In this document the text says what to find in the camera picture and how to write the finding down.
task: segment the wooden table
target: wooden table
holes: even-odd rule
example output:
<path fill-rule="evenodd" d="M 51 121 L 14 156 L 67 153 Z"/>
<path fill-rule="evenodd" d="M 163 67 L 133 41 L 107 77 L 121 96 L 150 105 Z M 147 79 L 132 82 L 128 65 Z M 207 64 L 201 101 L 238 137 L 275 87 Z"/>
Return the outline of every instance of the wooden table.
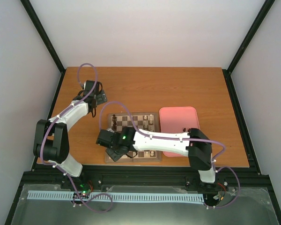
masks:
<path fill-rule="evenodd" d="M 249 167 L 238 130 L 232 104 L 221 68 L 197 67 L 98 67 L 108 101 L 120 101 L 130 112 L 159 112 L 167 106 L 192 106 L 197 110 L 200 128 L 211 140 L 224 143 L 227 150 L 216 166 Z M 65 109 L 81 90 L 77 67 L 68 67 L 53 115 Z M 81 82 L 94 80 L 94 72 L 84 67 Z M 107 114 L 121 113 L 119 105 L 110 105 L 104 111 L 102 125 L 107 128 Z M 189 166 L 187 157 L 162 156 L 161 162 L 105 163 L 105 148 L 96 145 L 99 134 L 99 116 L 83 117 L 69 131 L 70 153 L 85 165 L 156 165 Z M 221 150 L 213 145 L 213 155 Z"/>

